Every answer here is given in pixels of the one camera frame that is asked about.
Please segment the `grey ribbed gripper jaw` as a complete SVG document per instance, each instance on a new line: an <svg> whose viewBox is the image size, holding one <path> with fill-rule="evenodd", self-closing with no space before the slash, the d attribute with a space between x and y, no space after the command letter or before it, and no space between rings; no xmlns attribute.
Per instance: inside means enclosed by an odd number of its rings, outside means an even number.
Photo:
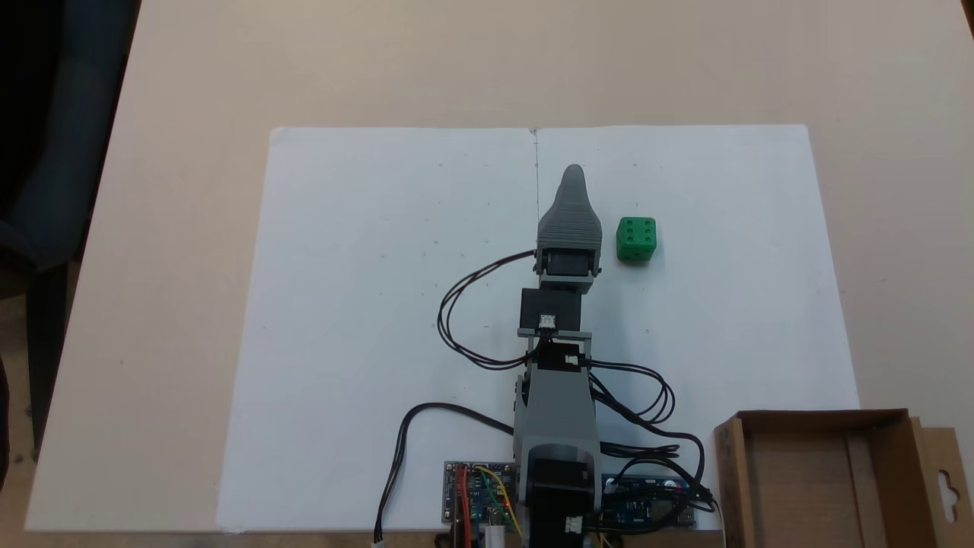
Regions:
<svg viewBox="0 0 974 548"><path fill-rule="evenodd" d="M555 198L538 225L541 250L601 250L602 225L587 194L580 165L566 167Z"/></svg>

